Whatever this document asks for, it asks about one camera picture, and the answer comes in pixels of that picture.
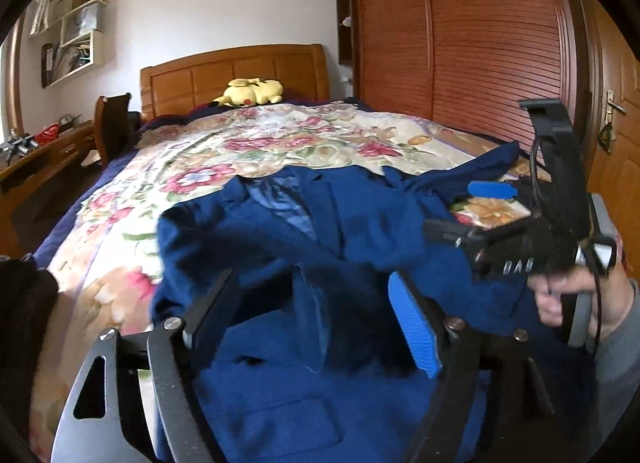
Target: wooden chair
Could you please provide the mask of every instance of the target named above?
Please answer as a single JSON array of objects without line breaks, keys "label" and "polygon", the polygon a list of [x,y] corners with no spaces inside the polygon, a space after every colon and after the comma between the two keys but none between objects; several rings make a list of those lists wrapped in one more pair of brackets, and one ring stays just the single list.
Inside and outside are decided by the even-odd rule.
[{"label": "wooden chair", "polygon": [[98,97],[95,103],[95,145],[100,153],[103,169],[120,154],[132,135],[132,125],[128,118],[130,100],[131,93],[125,93],[117,97]]}]

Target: floral bedspread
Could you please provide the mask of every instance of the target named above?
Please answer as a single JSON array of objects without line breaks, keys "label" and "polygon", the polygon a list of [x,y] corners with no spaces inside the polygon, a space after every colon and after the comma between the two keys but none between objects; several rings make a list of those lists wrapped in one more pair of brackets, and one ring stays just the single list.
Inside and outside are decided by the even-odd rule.
[{"label": "floral bedspread", "polygon": [[[69,389],[98,333],[109,326],[122,334],[150,328],[148,307],[162,277],[156,223],[164,210],[219,190],[236,175],[266,176],[291,165],[360,165],[379,174],[383,166],[393,166],[419,174],[458,166],[496,145],[429,120],[367,113],[337,102],[230,110],[146,132],[137,147],[127,167],[82,203],[49,265],[60,298],[31,404],[31,446],[43,461],[50,457]],[[523,160],[514,169],[517,176],[528,167]],[[462,222],[487,227],[526,214],[518,204],[490,199],[460,202],[452,211]],[[148,380],[142,384],[144,389]]]}]

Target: plush toy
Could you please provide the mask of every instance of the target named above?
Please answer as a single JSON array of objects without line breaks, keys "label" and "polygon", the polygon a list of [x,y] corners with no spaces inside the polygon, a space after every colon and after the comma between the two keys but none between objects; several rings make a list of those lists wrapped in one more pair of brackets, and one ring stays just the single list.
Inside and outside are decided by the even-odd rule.
[{"label": "plush toy", "polygon": [[282,84],[277,80],[237,78],[229,83],[222,97],[214,100],[219,106],[247,107],[255,104],[282,102]]}]

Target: wooden wardrobe door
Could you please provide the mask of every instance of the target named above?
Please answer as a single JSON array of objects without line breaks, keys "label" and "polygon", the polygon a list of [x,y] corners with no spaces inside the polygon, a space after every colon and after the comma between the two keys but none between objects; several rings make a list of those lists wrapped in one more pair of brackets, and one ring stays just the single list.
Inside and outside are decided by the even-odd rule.
[{"label": "wooden wardrobe door", "polygon": [[517,101],[560,94],[554,0],[431,0],[431,12],[433,120],[529,149]]},{"label": "wooden wardrobe door", "polygon": [[379,111],[431,118],[428,0],[357,0],[358,96]]}]

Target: headboard panel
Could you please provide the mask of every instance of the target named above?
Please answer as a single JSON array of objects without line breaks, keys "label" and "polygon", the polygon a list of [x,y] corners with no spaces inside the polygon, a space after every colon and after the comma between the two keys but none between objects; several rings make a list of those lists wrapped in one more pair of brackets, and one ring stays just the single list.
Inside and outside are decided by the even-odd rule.
[{"label": "headboard panel", "polygon": [[245,46],[182,57],[140,71],[145,120],[185,115],[222,95],[235,78],[282,82],[285,99],[328,100],[329,80],[320,44]]}]

